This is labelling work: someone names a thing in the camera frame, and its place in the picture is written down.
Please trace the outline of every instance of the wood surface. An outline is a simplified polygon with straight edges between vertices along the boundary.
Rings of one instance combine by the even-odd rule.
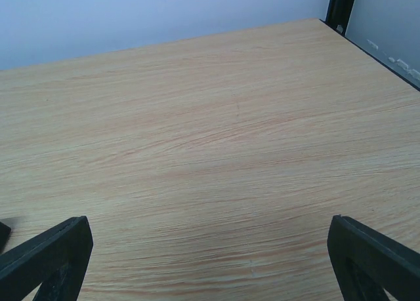
[[[319,20],[0,72],[7,249],[71,217],[79,300],[340,300],[334,214],[420,251],[420,94]]]

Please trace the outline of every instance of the black object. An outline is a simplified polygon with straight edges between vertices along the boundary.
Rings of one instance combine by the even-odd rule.
[[[420,254],[346,216],[334,216],[328,252],[345,301],[420,300]]]
[[[10,227],[0,222],[0,253],[3,252],[11,231]]]
[[[34,301],[77,300],[92,247],[91,229],[82,216],[0,255],[0,300],[20,301],[40,283]]]
[[[329,0],[325,23],[342,35],[346,33],[354,0]]]

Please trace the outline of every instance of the white paint mark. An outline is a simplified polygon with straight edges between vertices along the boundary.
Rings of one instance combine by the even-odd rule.
[[[375,50],[378,50],[379,49],[379,47],[374,43],[374,42],[372,42],[372,41],[370,41],[370,40],[366,40],[368,43],[369,43],[369,45],[371,46],[371,47],[373,47]]]
[[[409,74],[416,80],[420,81],[420,73],[417,70],[410,70]]]
[[[401,58],[397,59],[396,64],[400,66],[406,72],[410,70],[410,67]]]

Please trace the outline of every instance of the wall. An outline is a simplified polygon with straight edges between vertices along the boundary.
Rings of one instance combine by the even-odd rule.
[[[420,86],[419,0],[355,0],[346,36]]]
[[[316,17],[329,0],[0,0],[0,69]]]

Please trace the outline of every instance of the light wood grain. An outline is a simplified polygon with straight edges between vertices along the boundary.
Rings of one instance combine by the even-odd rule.
[[[340,300],[334,214],[420,251],[420,94],[319,20],[0,72],[8,249],[87,215],[80,300]]]

